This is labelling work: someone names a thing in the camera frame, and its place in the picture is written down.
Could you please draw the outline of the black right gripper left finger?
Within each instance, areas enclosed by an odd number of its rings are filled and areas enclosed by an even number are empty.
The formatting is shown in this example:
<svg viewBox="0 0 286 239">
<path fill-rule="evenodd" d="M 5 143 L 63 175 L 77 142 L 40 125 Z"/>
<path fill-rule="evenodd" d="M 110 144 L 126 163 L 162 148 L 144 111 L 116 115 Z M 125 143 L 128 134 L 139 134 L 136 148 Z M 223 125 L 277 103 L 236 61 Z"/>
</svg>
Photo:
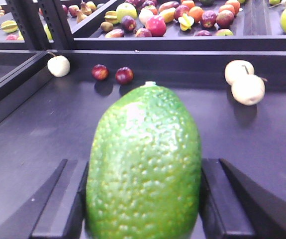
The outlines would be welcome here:
<svg viewBox="0 0 286 239">
<path fill-rule="evenodd" d="M 63 159 L 50 177 L 0 225 L 0 239 L 78 239 L 88 163 Z"/>
</svg>

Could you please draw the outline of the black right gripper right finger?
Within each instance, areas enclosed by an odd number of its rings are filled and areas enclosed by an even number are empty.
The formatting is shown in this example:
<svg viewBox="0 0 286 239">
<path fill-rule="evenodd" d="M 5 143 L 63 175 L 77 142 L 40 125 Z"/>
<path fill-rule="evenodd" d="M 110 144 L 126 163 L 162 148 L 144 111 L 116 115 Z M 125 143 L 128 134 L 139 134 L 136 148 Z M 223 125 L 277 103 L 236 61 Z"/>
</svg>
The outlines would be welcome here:
<svg viewBox="0 0 286 239">
<path fill-rule="evenodd" d="M 200 218 L 207 239 L 286 239 L 286 201 L 225 159 L 203 159 Z"/>
</svg>

